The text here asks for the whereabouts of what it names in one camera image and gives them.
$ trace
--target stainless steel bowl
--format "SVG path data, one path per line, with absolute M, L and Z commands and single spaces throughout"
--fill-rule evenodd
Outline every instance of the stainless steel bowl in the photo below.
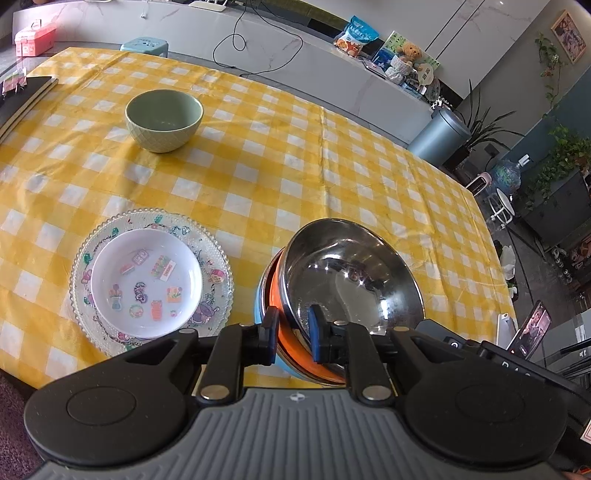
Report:
M 309 223 L 286 246 L 277 268 L 285 314 L 308 340 L 313 303 L 328 321 L 360 323 L 377 335 L 397 325 L 414 328 L 425 318 L 421 293 L 402 258 L 357 223 Z

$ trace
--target green ceramic bowl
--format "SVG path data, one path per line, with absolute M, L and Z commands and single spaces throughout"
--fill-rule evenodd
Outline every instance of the green ceramic bowl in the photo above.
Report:
M 170 152 L 193 136 L 203 118 L 203 105 L 188 93 L 150 90 L 125 107 L 129 133 L 140 147 L 155 153 Z

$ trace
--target white plastic plate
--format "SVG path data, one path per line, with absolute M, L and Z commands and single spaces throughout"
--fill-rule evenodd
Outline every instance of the white plastic plate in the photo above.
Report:
M 90 289 L 100 315 L 138 338 L 177 330 L 193 315 L 203 291 L 202 273 L 190 248 L 155 229 L 125 232 L 96 258 Z

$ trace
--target pink toolbox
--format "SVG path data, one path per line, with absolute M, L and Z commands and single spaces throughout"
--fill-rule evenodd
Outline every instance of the pink toolbox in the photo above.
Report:
M 36 57 L 52 48 L 56 40 L 56 25 L 48 23 L 41 25 L 36 20 L 29 28 L 24 28 L 16 34 L 14 42 L 17 45 L 17 57 Z

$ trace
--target table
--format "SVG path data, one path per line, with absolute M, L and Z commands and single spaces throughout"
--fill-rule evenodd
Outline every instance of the table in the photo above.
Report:
M 133 207 L 210 229 L 234 273 L 230 323 L 252 322 L 272 256 L 328 216 L 386 239 L 427 316 L 457 333 L 494 340 L 496 315 L 514 314 L 470 193 L 353 121 L 248 79 L 128 52 L 69 48 L 32 74 L 60 84 L 0 146 L 0 368 L 35 387 L 104 359 L 73 321 L 69 272 L 92 229 Z M 124 121 L 126 103 L 156 88 L 191 92 L 205 110 L 191 141 L 162 155 L 140 149 Z M 250 367 L 245 383 L 309 385 L 276 367 Z

